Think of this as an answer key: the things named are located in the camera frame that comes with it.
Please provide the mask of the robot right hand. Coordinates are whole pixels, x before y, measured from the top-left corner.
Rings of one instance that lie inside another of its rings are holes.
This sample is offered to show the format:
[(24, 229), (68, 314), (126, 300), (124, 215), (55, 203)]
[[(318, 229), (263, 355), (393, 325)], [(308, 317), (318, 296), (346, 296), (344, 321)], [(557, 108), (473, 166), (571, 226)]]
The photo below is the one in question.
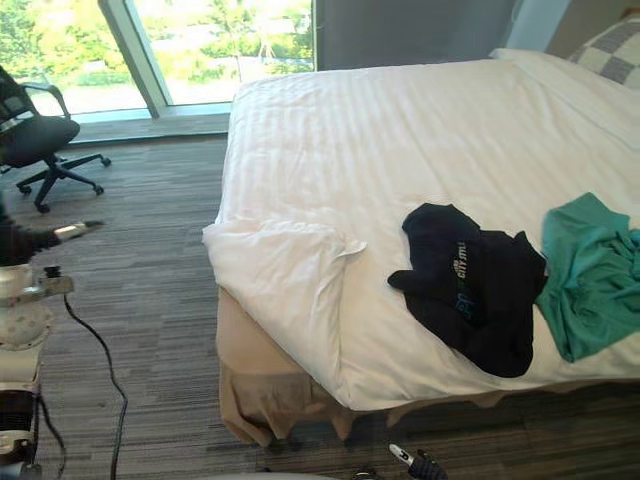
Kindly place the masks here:
[(449, 476), (445, 469), (427, 453), (418, 449), (416, 454), (409, 453), (397, 444), (388, 445), (391, 454), (408, 467), (408, 474), (412, 479), (421, 480), (448, 480)]

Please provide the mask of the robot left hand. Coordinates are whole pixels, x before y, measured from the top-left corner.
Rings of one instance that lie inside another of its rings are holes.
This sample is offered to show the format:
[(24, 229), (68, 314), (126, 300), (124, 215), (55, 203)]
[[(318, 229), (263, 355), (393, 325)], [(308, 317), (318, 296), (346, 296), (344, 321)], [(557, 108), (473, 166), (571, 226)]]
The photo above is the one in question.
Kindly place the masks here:
[(34, 230), (19, 225), (1, 209), (1, 266), (28, 264), (37, 253), (80, 238), (104, 225), (103, 221), (92, 220)]

